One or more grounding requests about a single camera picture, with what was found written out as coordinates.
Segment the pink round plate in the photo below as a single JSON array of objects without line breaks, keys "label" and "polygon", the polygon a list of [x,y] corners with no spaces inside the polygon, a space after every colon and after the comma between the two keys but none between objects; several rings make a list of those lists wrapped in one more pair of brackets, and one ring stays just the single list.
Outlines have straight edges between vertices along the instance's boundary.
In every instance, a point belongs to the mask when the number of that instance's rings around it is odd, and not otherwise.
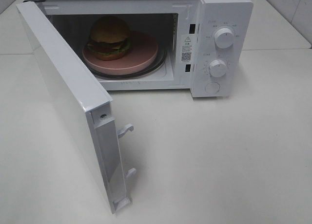
[{"label": "pink round plate", "polygon": [[115,60],[103,61],[96,58],[91,51],[84,47],[82,56],[87,65],[105,75],[130,75],[142,71],[154,62],[159,46],[156,39],[146,33],[132,31],[130,50]]}]

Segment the round door release button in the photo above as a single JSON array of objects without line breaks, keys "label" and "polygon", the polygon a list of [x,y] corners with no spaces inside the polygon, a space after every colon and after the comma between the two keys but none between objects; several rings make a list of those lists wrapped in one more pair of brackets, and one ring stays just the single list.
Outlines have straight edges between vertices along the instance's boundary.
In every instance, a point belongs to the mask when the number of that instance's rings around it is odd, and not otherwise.
[{"label": "round door release button", "polygon": [[210,82],[205,87],[205,92],[208,94],[216,94],[220,90],[220,84],[217,82]]}]

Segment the white microwave door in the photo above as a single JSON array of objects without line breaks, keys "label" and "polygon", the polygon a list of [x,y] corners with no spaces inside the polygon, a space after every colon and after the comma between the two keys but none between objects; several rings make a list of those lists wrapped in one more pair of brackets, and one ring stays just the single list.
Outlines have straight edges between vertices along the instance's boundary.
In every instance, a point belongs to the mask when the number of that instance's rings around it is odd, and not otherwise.
[{"label": "white microwave door", "polygon": [[119,140],[134,126],[117,129],[112,98],[36,3],[17,5],[52,102],[99,190],[115,213],[131,201]]}]

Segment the burger with lettuce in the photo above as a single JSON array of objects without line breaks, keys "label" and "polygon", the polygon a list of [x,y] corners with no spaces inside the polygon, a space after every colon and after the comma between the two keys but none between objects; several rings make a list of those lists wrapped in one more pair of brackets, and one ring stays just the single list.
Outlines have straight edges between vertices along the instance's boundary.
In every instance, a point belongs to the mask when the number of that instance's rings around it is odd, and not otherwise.
[{"label": "burger with lettuce", "polygon": [[131,49],[131,30],[128,24],[114,16],[96,20],[85,49],[103,61],[119,59]]}]

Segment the glass microwave turntable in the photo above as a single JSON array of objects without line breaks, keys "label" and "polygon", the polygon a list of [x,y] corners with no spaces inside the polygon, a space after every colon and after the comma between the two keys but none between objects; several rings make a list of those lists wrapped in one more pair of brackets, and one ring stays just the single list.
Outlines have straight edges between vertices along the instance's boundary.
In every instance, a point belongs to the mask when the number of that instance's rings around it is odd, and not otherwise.
[{"label": "glass microwave turntable", "polygon": [[108,75],[101,72],[98,72],[92,68],[89,70],[94,74],[104,79],[113,79],[113,80],[122,80],[122,79],[132,79],[142,77],[148,74],[151,74],[157,71],[166,61],[167,52],[164,49],[161,49],[160,52],[157,53],[155,60],[146,68],[141,71],[135,72],[133,74],[128,75]]}]

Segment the lower white timer knob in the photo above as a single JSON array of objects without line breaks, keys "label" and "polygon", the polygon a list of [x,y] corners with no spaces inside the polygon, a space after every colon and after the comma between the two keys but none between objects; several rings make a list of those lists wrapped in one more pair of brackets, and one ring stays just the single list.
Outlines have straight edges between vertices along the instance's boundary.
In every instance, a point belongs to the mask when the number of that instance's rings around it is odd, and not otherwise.
[{"label": "lower white timer knob", "polygon": [[212,77],[222,77],[227,72],[227,65],[222,59],[212,61],[208,66],[209,73]]}]

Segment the white microwave oven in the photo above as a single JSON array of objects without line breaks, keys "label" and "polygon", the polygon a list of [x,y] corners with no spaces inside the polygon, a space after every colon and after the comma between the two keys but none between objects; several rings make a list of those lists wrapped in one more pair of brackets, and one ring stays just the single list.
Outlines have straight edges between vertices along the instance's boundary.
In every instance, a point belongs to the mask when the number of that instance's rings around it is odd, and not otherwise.
[{"label": "white microwave oven", "polygon": [[[167,52],[165,63],[155,72],[132,79],[93,76],[108,91],[188,89],[193,97],[228,96],[249,25],[251,0],[25,0],[37,4],[51,24],[89,69],[82,50],[93,23],[104,16],[125,21],[131,32],[154,37],[159,51]],[[234,43],[220,49],[214,41],[217,29],[229,27]],[[221,59],[224,76],[209,73],[209,64]],[[220,84],[208,94],[210,82]]]}]

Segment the upper white power knob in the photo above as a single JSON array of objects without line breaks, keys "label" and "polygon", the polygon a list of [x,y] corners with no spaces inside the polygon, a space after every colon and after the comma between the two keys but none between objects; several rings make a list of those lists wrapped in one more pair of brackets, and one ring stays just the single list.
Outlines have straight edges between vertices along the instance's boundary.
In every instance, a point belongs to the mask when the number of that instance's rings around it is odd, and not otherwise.
[{"label": "upper white power knob", "polygon": [[234,43],[234,32],[229,27],[222,27],[214,33],[214,42],[220,49],[226,49]]}]

